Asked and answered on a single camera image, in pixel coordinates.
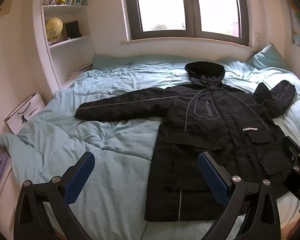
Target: light blue duvet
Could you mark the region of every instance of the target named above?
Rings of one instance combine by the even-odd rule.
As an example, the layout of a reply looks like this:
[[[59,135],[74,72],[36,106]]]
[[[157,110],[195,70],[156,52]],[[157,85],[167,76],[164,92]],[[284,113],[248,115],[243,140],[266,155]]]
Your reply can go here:
[[[70,207],[93,239],[201,239],[212,221],[147,223],[143,220],[147,178],[160,118],[112,123],[74,118],[76,109],[84,102],[148,87],[187,83],[184,66],[193,61],[196,59],[159,55],[96,57],[94,70],[82,74],[69,89],[58,91],[17,136],[0,135],[0,145],[12,157],[17,181],[47,182],[55,175],[62,175],[85,151],[90,151],[96,158],[95,169],[77,202]],[[300,80],[285,69],[268,67],[278,61],[263,54],[257,54],[249,63],[236,59],[219,63],[226,69],[223,82],[248,93],[253,93],[260,82],[269,88],[283,79],[295,85],[297,93],[292,106],[274,121],[300,144]],[[291,194],[279,200],[282,224],[291,219],[297,208]],[[238,218],[229,239],[235,237],[242,220],[243,217]]]

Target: chest pocket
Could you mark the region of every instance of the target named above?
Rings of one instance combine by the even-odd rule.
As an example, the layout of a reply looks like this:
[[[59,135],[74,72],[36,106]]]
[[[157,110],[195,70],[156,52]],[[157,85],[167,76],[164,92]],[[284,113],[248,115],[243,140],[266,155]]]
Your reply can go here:
[[[214,120],[220,118],[210,98],[198,97],[194,106],[194,115],[197,117]]]

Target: white text logo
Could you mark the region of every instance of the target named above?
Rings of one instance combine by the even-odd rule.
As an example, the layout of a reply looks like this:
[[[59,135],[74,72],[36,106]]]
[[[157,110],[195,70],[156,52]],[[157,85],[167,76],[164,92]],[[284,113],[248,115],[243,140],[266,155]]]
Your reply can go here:
[[[255,130],[255,131],[256,131],[256,130],[258,130],[258,128],[251,128],[251,127],[248,127],[248,128],[243,128],[243,130],[244,130],[244,131],[247,131],[247,130]]]

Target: map poster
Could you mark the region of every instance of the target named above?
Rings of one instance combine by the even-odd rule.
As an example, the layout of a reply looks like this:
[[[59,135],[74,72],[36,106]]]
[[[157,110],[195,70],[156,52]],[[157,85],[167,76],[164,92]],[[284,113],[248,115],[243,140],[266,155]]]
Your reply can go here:
[[[300,11],[291,0],[287,1],[291,17],[292,43],[300,46]]]

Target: window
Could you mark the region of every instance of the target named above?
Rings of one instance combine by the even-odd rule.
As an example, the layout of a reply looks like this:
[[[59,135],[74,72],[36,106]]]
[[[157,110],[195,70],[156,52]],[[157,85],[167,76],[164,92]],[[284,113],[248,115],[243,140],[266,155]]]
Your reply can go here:
[[[246,0],[126,0],[131,38],[196,37],[249,45]]]

